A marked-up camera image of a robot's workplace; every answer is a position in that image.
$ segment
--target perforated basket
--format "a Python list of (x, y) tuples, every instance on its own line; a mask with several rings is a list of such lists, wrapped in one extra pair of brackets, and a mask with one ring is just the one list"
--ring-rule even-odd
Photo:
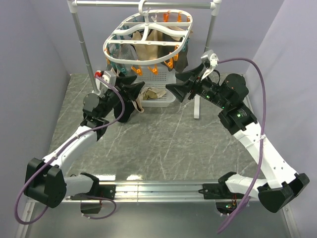
[[(169, 72), (167, 67), (158, 65), (158, 74), (155, 75), (148, 70), (147, 67), (142, 67), (143, 75), (138, 76), (136, 82), (144, 81), (144, 87), (154, 87), (158, 89), (165, 89), (165, 85), (169, 83), (176, 83), (175, 71)], [(158, 107), (165, 108), (175, 101), (175, 96), (166, 90), (166, 94), (158, 99), (149, 99), (142, 101), (142, 107)]]

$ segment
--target lavender wall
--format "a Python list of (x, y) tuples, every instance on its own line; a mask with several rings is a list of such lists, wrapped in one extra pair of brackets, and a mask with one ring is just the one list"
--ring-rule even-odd
[[(311, 183), (291, 202), (302, 238), (317, 236), (316, 0), (285, 0), (255, 61), (267, 93), (266, 134), (283, 158)], [(262, 114), (259, 77), (246, 73), (253, 109)]]
[(48, 152), (68, 74), (28, 0), (1, 1), (0, 32), (0, 236), (12, 238), (14, 200), (28, 161)]
[[(173, 0), (193, 2), (193, 0)], [(66, 0), (31, 0), (69, 73), (86, 73), (86, 65), (78, 42), (73, 19)], [(219, 58), (253, 58), (283, 0), (223, 0), (212, 39), (212, 49)], [(79, 7), (79, 19), (94, 70), (104, 68), (102, 45), (108, 35), (137, 8)], [(190, 41), (189, 63), (200, 63), (210, 22), (210, 10), (185, 9), (194, 18), (194, 35)], [(245, 73), (244, 63), (219, 66), (226, 72)]]

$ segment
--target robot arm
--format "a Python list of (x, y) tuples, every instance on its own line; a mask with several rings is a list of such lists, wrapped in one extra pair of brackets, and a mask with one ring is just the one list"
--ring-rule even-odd
[[(217, 56), (208, 51), (201, 59), (203, 63), (197, 68), (176, 75), (183, 83), (168, 84), (166, 88), (180, 102), (190, 93), (188, 99), (199, 95), (220, 107), (220, 122), (241, 142), (257, 163), (260, 158), (260, 141), (263, 140), (261, 170), (266, 179), (257, 179), (249, 196), (259, 199), (267, 210), (277, 212), (301, 193), (309, 183), (309, 178), (306, 174), (298, 174), (280, 156), (268, 138), (265, 135), (261, 136), (261, 126), (257, 118), (243, 103), (249, 93), (244, 77), (230, 74), (221, 85), (214, 83), (208, 75), (217, 65)], [(226, 195), (246, 194), (252, 180), (253, 178), (229, 172), (218, 180), (221, 189), (211, 193), (221, 191), (224, 195), (225, 191)], [(202, 189), (200, 193), (205, 194), (206, 191)]]
[[(113, 83), (125, 102), (135, 100), (145, 84), (140, 82), (131, 85), (136, 76), (116, 77), (110, 71), (105, 72), (104, 76), (107, 82)], [(34, 158), (28, 163), (25, 181), (28, 181), (45, 163), (55, 157), (55, 160), (47, 165), (26, 187), (25, 195), (51, 208), (58, 206), (65, 197), (76, 194), (84, 193), (90, 196), (100, 196), (101, 190), (97, 177), (87, 173), (69, 178), (65, 178), (64, 175), (68, 172), (72, 163), (105, 134), (107, 127), (96, 131), (93, 129), (108, 124), (109, 122), (104, 118), (120, 103), (118, 96), (112, 90), (104, 89), (101, 90), (103, 93), (100, 96), (90, 93), (84, 98), (84, 120), (67, 141), (42, 160)], [(57, 156), (57, 151), (60, 151), (75, 137), (77, 139)]]

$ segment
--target metal stand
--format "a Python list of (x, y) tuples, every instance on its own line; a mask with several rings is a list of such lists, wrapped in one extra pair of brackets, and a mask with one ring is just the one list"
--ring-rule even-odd
[[(129, 237), (129, 229), (121, 229), (121, 226), (140, 226), (138, 230), (138, 237), (149, 237), (147, 229), (151, 229), (151, 232), (157, 230), (163, 230), (162, 237), (176, 237), (173, 231), (166, 228), (170, 228), (169, 223), (177, 224), (174, 229), (177, 230), (177, 234), (183, 237), (193, 237), (192, 229), (195, 230), (195, 237), (205, 237), (206, 234), (213, 234), (220, 222), (220, 213), (216, 210), (216, 202), (230, 202), (231, 199), (215, 198), (204, 199), (204, 195), (198, 193), (198, 190), (203, 189), (203, 184), (218, 184), (216, 180), (193, 180), (193, 181), (100, 181), (100, 185), (115, 185), (115, 198), (117, 204), (120, 205), (120, 211), (116, 213), (116, 221), (119, 221), (120, 226), (114, 226), (111, 229), (113, 223), (106, 221), (103, 225), (98, 225), (93, 221), (88, 221), (81, 216), (77, 216), (79, 213), (79, 207), (81, 200), (70, 200), (66, 198), (57, 207), (54, 212), (48, 212), (38, 222), (32, 226), (19, 225), (16, 238), (30, 238), (30, 237), (44, 237), (47, 232), (54, 234), (54, 237), (75, 237), (76, 229), (70, 229), (65, 226), (65, 222), (72, 221), (80, 226), (85, 232), (89, 231), (90, 237), (105, 237), (102, 234), (107, 234), (107, 237), (117, 237), (117, 234), (121, 234), (121, 237)], [(83, 201), (86, 204), (99, 204), (97, 200)], [(237, 219), (238, 225), (232, 225), (225, 237), (234, 237), (235, 234), (241, 229), (241, 226), (246, 224), (252, 224), (252, 219), (257, 217), (259, 228), (261, 224), (268, 222), (268, 219), (274, 219), (274, 224), (281, 229), (285, 230), (287, 235), (283, 237), (298, 238), (299, 232), (297, 229), (296, 221), (293, 217), (291, 209), (287, 204), (280, 212), (280, 215), (269, 214), (262, 208), (262, 205), (255, 199), (250, 200), (251, 209), (247, 209), (241, 213), (240, 221)], [(30, 221), (32, 217), (38, 216), (43, 210), (43, 205), (39, 202), (28, 199), (23, 213), (23, 220)], [(134, 223), (131, 217), (138, 217)], [(159, 226), (146, 227), (144, 222), (146, 219), (151, 220), (151, 224), (158, 222)], [(252, 227), (245, 229), (244, 234), (247, 237), (253, 237), (254, 231)], [(268, 232), (268, 237), (275, 238), (279, 235), (272, 235)]]
[[(222, 0), (213, 0), (213, 2), (145, 2), (144, 7), (159, 7), (159, 8), (199, 8), (199, 9), (211, 9), (211, 21), (209, 25), (209, 30), (206, 39), (206, 45), (204, 52), (209, 49), (213, 25), (215, 22), (215, 18), (219, 13), (219, 8)], [(84, 40), (83, 32), (80, 26), (77, 7), (78, 6), (112, 6), (112, 7), (138, 7), (139, 2), (137, 1), (84, 1), (84, 0), (67, 0), (69, 10), (73, 15), (73, 20), (75, 23), (76, 31), (78, 34), (79, 42), (81, 49), (83, 51), (83, 55), (85, 58), (88, 74), (90, 77), (91, 84), (93, 86), (93, 92), (96, 94), (100, 94), (100, 91), (96, 85), (93, 68), (90, 63), (86, 43)], [(199, 118), (199, 96), (195, 97), (195, 108), (194, 108), (194, 118)]]

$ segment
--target marble floor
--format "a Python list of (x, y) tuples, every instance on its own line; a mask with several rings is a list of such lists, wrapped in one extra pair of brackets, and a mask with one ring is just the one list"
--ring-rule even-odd
[[(83, 98), (91, 90), (87, 75), (71, 76), (50, 151), (75, 132), (82, 121)], [(220, 109), (206, 100), (201, 100), (200, 108), (200, 119), (193, 118), (193, 100), (134, 112), (128, 123), (110, 126), (73, 163), (68, 175), (87, 172), (116, 180), (182, 180), (217, 179), (235, 171), (252, 177), (257, 165), (220, 123)], [(107, 120), (113, 119), (110, 113)]]

